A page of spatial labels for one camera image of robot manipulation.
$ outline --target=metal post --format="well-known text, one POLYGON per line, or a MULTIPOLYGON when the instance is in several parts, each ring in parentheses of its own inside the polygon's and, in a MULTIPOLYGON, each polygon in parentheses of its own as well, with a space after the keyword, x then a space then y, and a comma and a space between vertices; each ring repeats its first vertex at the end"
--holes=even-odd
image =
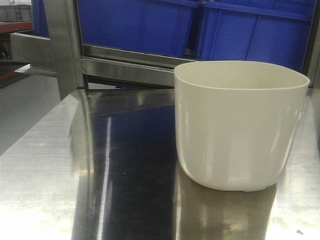
POLYGON ((77 4, 73 0, 44 0, 49 36, 54 51, 60 98, 85 87, 81 55, 83 45, 77 4))
POLYGON ((304 57, 302 73, 310 78, 310 85, 320 88, 320 2, 316 1, 309 41, 304 57))

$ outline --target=white container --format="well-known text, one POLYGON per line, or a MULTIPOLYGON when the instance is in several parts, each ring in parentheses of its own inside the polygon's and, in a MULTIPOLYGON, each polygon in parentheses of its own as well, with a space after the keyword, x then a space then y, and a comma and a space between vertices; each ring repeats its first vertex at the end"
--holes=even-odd
POLYGON ((285 168, 309 79, 254 61, 178 65, 175 124, 179 162, 208 188, 258 191, 285 168))

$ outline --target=red shelf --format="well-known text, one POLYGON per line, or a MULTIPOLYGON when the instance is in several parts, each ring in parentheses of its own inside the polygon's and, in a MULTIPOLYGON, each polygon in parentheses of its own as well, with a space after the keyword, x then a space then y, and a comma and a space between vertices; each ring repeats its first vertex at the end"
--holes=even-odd
POLYGON ((23 30, 32 29, 32 21, 20 21, 20 22, 4 22, 0 23, 0 34, 14 33, 23 30))

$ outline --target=blue bin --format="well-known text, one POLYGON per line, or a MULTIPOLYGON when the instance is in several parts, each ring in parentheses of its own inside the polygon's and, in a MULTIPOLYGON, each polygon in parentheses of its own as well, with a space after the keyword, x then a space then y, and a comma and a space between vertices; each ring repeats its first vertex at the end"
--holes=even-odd
POLYGON ((183 57, 195 9, 191 0, 78 0, 85 43, 183 57))
MULTIPOLYGON (((310 3, 299 1, 298 4, 310 3)), ((259 61, 301 70, 313 4, 304 13, 300 12, 301 8, 292 10, 290 5, 274 10, 208 1, 203 6, 197 59, 259 61)))
POLYGON ((49 37, 44 0, 32 0, 33 33, 36 36, 49 37))

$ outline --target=stainless steel table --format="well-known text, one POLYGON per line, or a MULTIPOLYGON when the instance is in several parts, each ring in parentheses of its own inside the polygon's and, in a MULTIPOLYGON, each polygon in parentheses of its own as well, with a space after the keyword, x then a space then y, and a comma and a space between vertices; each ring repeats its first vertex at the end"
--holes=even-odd
POLYGON ((173 90, 72 92, 0 157, 0 239, 320 239, 318 89, 262 191, 190 180, 174 122, 173 90))

